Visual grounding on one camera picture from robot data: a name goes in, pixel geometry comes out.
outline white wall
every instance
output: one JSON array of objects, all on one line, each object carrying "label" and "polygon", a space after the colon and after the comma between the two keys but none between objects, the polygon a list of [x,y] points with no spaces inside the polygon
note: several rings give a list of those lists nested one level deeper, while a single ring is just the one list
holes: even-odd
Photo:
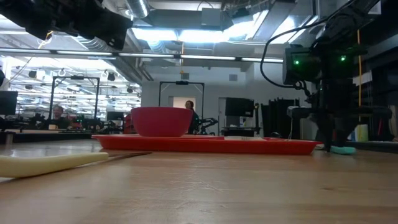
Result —
[{"label": "white wall", "polygon": [[[159,81],[180,80],[180,68],[170,67],[161,70],[148,69],[154,77],[154,82],[144,82],[142,85],[141,106],[158,106]],[[269,100],[276,98],[297,99],[300,104],[306,105],[306,96],[303,91],[284,89],[268,83],[260,73],[259,63],[251,65],[246,73],[240,72],[238,68],[207,68],[191,67],[184,68],[184,72],[190,73],[190,82],[205,82],[205,118],[218,118],[218,100],[225,97],[250,98],[256,103],[267,105]],[[267,63],[264,65],[267,76],[277,83],[282,83],[282,64]],[[238,74],[238,82],[230,82],[229,74]],[[201,115],[201,93],[192,86],[170,85],[162,92],[160,104],[168,106],[170,96],[195,97],[197,99],[197,113]],[[304,138],[315,137],[314,125],[308,121],[303,122]],[[217,133],[217,125],[210,128],[211,132]]]}]

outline wooden tabletop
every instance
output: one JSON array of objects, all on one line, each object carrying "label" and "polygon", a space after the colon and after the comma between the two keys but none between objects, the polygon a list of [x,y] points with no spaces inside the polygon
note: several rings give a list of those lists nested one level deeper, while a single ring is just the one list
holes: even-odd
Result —
[{"label": "wooden tabletop", "polygon": [[[94,140],[14,144],[6,156],[96,152]],[[398,155],[155,152],[0,178],[0,223],[398,222]]]}]

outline teal object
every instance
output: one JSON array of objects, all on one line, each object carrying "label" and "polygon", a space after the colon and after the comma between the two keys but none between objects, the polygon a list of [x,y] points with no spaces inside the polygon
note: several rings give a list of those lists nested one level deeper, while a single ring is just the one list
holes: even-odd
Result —
[{"label": "teal object", "polygon": [[337,147],[332,146],[330,152],[340,154],[340,155],[353,155],[356,152],[354,147]]}]

